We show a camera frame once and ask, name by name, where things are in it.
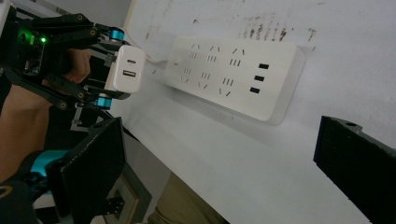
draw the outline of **black plastic bracket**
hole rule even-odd
[[[396,223],[396,150],[346,120],[322,117],[314,161],[374,224]]]

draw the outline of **mounting hole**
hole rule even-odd
[[[356,126],[358,126],[356,123],[351,123],[351,122],[348,122],[346,125],[347,125],[347,126],[350,126],[350,127],[356,127]]]

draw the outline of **power adapter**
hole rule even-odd
[[[141,76],[146,63],[146,53],[132,46],[122,46],[116,53],[117,60],[112,64],[106,89],[136,93],[140,89]]]

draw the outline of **electrical outlet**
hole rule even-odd
[[[164,72],[168,85],[278,124],[305,63],[293,43],[180,36]]]

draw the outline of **usb port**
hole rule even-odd
[[[264,79],[265,79],[265,77],[260,77],[260,76],[254,77],[254,80],[257,80],[257,81],[264,81]]]
[[[269,67],[270,67],[269,64],[261,63],[261,64],[259,65],[259,68],[261,68],[261,69],[268,69]]]
[[[250,91],[251,92],[254,92],[254,93],[257,93],[257,94],[259,94],[260,93],[260,89],[257,89],[257,88],[250,88]]]
[[[122,74],[127,76],[127,77],[136,77],[136,73],[135,72],[130,72],[130,71],[126,71],[126,70],[124,70],[122,72]]]

